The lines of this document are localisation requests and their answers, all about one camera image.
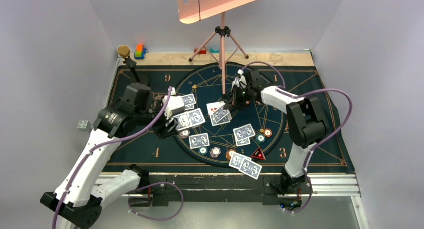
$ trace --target gray wall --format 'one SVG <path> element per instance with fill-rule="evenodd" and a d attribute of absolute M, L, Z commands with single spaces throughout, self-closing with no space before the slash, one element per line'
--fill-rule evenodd
<path fill-rule="evenodd" d="M 116 52 L 89 0 L 0 0 L 0 228 L 51 227 L 111 85 Z"/>
<path fill-rule="evenodd" d="M 314 50 L 325 84 L 354 101 L 343 137 L 371 228 L 423 228 L 423 5 L 344 0 Z"/>
<path fill-rule="evenodd" d="M 114 47 L 150 52 L 192 51 L 220 25 L 220 17 L 186 25 L 177 0 L 90 0 Z M 227 25 L 248 52 L 314 48 L 342 0 L 258 0 L 227 13 Z M 219 40 L 211 44 L 218 48 Z M 228 49 L 235 49 L 229 40 Z"/>

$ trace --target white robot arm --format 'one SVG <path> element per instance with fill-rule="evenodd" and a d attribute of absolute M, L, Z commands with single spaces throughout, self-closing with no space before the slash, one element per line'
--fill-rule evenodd
<path fill-rule="evenodd" d="M 126 88 L 123 98 L 99 112 L 87 145 L 69 175 L 54 192 L 44 193 L 40 200 L 52 211 L 60 207 L 58 214 L 62 218 L 58 228 L 73 229 L 76 225 L 80 229 L 89 229 L 103 208 L 128 192 L 150 185 L 149 172 L 136 165 L 129 166 L 120 176 L 105 184 L 96 186 L 95 183 L 110 156 L 121 145 L 122 138 L 137 126 L 154 123 L 153 131 L 160 139 L 177 134 L 179 122 L 174 116 L 185 113 L 185 105 L 181 96 L 176 96 L 174 88 L 163 109 L 167 99 L 168 96 L 164 96 L 155 101 L 149 87 L 133 83 Z M 97 145 L 111 141 L 114 143 L 93 150 Z"/>
<path fill-rule="evenodd" d="M 276 189 L 282 194 L 296 191 L 305 182 L 305 173 L 313 153 L 311 149 L 325 138 L 328 131 L 320 102 L 316 97 L 298 97 L 266 83 L 257 70 L 239 70 L 225 108 L 242 109 L 247 107 L 249 101 L 272 106 L 287 115 L 293 146 Z"/>

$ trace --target poker chip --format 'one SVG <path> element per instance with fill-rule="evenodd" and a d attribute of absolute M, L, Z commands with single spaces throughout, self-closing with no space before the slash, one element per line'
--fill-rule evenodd
<path fill-rule="evenodd" d="M 211 158 L 218 158 L 221 155 L 221 149 L 219 147 L 214 147 L 210 150 Z"/>
<path fill-rule="evenodd" d="M 228 161 L 230 161 L 235 152 L 236 152 L 236 150 L 234 150 L 234 149 L 227 151 L 226 154 L 225 154 L 226 159 Z"/>
<path fill-rule="evenodd" d="M 265 129 L 265 131 L 263 131 L 263 134 L 265 135 L 265 137 L 270 138 L 273 136 L 273 131 L 271 129 Z"/>
<path fill-rule="evenodd" d="M 256 136 L 256 142 L 258 144 L 263 144 L 265 142 L 265 136 L 262 134 L 259 134 Z"/>
<path fill-rule="evenodd" d="M 181 139 L 187 139 L 190 136 L 190 131 L 189 130 L 184 130 L 182 132 L 179 133 L 179 137 Z"/>
<path fill-rule="evenodd" d="M 199 154 L 206 155 L 208 153 L 208 149 L 206 147 L 199 148 Z"/>

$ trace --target pink stand panel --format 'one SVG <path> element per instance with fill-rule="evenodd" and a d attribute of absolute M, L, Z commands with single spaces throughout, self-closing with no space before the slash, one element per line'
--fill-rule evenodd
<path fill-rule="evenodd" d="M 192 24 L 257 0 L 177 0 L 179 20 Z"/>

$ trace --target mat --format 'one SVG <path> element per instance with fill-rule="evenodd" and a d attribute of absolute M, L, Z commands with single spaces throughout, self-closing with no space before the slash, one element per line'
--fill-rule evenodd
<path fill-rule="evenodd" d="M 228 90 L 235 75 L 243 65 L 229 62 L 227 64 L 226 87 Z M 324 84 L 315 67 L 277 66 L 284 76 L 287 91 L 301 95 L 306 92 L 324 88 Z M 276 72 L 266 66 L 252 66 L 259 69 L 261 76 L 267 82 L 281 85 Z M 196 108 L 200 108 L 206 118 L 202 126 L 190 130 L 190 135 L 208 133 L 210 146 L 208 150 L 218 147 L 221 154 L 212 158 L 209 153 L 202 155 L 199 149 L 190 149 L 188 139 L 173 136 L 159 140 L 152 131 L 132 141 L 124 142 L 112 155 L 103 172 L 120 173 L 131 164 L 155 173 L 238 173 L 228 167 L 226 152 L 234 149 L 238 153 L 251 156 L 258 147 L 265 153 L 266 160 L 260 160 L 263 173 L 280 173 L 293 145 L 290 139 L 290 125 L 286 116 L 276 108 L 267 105 L 251 103 L 242 110 L 233 110 L 233 120 L 229 124 L 212 126 L 206 104 L 218 101 L 222 96 L 222 71 L 217 63 L 204 66 L 137 66 L 137 73 L 143 73 L 150 78 L 153 96 L 166 95 L 168 87 L 176 88 L 178 95 L 194 94 Z M 134 82 L 128 68 L 121 66 L 113 83 L 109 102 L 122 97 L 126 86 Z M 328 126 L 334 131 L 340 125 L 337 108 L 326 93 L 318 95 L 323 106 Z M 272 130 L 272 137 L 263 144 L 254 139 L 248 146 L 237 147 L 233 129 L 246 124 L 252 124 L 257 134 L 261 130 Z M 318 148 L 309 164 L 311 173 L 353 173 L 348 151 L 342 136 L 332 138 Z"/>

